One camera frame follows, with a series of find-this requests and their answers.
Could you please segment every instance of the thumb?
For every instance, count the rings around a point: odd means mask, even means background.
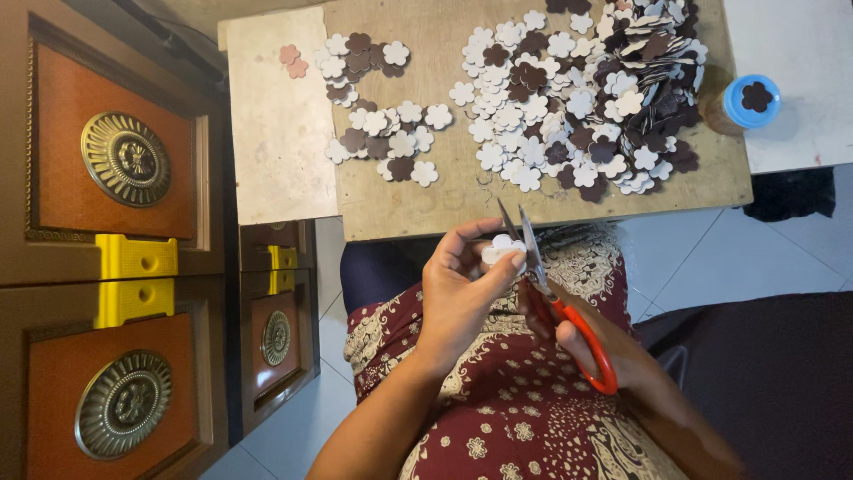
[[[504,255],[480,280],[474,282],[482,300],[491,303],[507,291],[526,260],[527,254],[524,252]]]
[[[589,351],[589,345],[572,322],[566,320],[557,327],[557,343],[565,348],[589,375],[595,378],[600,376],[598,364],[595,363],[592,352]]]

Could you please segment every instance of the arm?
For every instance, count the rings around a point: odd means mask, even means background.
[[[649,436],[693,479],[743,478],[744,466],[734,450],[684,398],[658,362],[633,338],[604,318],[598,310],[560,285],[548,286],[566,305],[575,307],[599,337],[619,383],[618,394]],[[571,322],[554,332],[532,312],[528,325],[540,337],[554,337],[587,372],[598,377],[589,347]]]
[[[417,347],[341,422],[307,478],[397,477],[444,378],[525,261],[524,254],[506,255],[479,280],[467,279],[480,260],[481,244],[471,240],[501,224],[501,219],[475,220],[444,236],[424,267],[424,318]]]

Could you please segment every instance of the maroon patterned fabric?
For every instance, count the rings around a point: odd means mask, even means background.
[[[624,263],[610,227],[547,231],[548,275],[628,332]],[[683,478],[620,406],[602,395],[557,344],[536,346],[513,288],[491,307],[477,340],[444,380],[438,421],[419,440],[401,478]],[[348,319],[345,358],[360,403],[417,344],[417,284]]]

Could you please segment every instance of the person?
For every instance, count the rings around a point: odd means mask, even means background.
[[[574,326],[554,330],[528,307],[531,292],[515,281],[525,254],[482,263],[490,243],[476,239],[501,226],[488,218],[449,231],[420,282],[398,249],[347,246],[344,355],[357,407],[307,478],[743,477],[737,454],[632,337],[613,229],[537,233],[549,286],[616,371],[618,393],[603,395],[577,368],[598,376]]]

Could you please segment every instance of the cabinet drawer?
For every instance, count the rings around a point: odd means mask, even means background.
[[[195,477],[228,450],[222,279],[171,316],[93,329],[98,283],[0,290],[2,478]]]
[[[320,371],[314,271],[288,271],[293,275],[292,288],[273,295],[271,273],[241,273],[240,437],[254,430]]]
[[[62,2],[4,6],[0,285],[103,279],[99,233],[223,272],[222,105]]]
[[[289,264],[281,262],[275,266],[270,247],[292,249],[295,261]],[[312,268],[315,265],[314,248],[314,220],[243,225],[240,227],[240,271]]]

